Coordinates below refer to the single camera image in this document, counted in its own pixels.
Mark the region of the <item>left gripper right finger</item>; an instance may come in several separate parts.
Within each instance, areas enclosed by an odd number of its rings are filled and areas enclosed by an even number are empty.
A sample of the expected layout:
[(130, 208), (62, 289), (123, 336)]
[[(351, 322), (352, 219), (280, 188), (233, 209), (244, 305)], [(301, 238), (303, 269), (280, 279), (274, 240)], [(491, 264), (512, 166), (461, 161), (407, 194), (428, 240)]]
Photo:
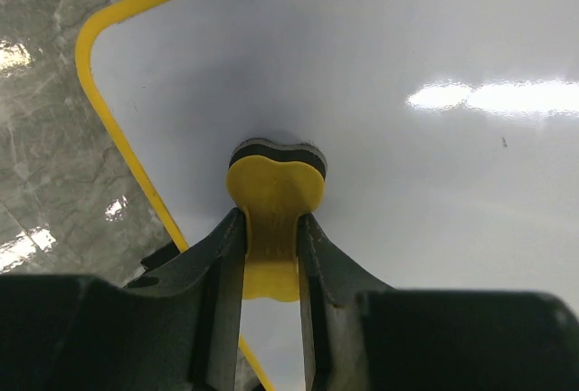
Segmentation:
[(578, 320), (535, 291), (397, 290), (297, 229), (309, 390), (575, 390)]

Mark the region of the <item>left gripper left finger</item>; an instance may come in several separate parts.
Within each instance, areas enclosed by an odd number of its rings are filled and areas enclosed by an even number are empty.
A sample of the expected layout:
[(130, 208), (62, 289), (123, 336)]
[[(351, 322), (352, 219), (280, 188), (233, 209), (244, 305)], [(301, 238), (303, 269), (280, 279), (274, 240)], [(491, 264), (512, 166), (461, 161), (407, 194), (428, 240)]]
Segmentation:
[(1, 278), (4, 390), (231, 390), (245, 220), (232, 210), (124, 287), (92, 275)]

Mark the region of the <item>yellow bone-shaped eraser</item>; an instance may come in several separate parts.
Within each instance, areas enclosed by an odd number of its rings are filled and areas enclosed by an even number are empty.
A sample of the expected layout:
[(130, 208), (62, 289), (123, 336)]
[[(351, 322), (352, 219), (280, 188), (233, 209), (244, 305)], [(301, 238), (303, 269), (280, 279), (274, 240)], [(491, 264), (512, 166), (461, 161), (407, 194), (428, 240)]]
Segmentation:
[(226, 187), (245, 216), (246, 300), (299, 299), (298, 222), (320, 206), (326, 174), (325, 156), (308, 143), (251, 138), (233, 151)]

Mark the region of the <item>yellow-framed whiteboard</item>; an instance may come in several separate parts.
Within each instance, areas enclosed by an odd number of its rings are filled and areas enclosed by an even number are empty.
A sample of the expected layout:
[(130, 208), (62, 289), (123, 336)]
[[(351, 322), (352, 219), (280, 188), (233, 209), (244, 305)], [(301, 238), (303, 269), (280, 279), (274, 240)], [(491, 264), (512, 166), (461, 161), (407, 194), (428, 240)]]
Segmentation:
[(250, 138), (327, 160), (327, 236), (403, 293), (536, 292), (578, 319), (578, 0), (121, 0), (81, 85), (177, 244)]

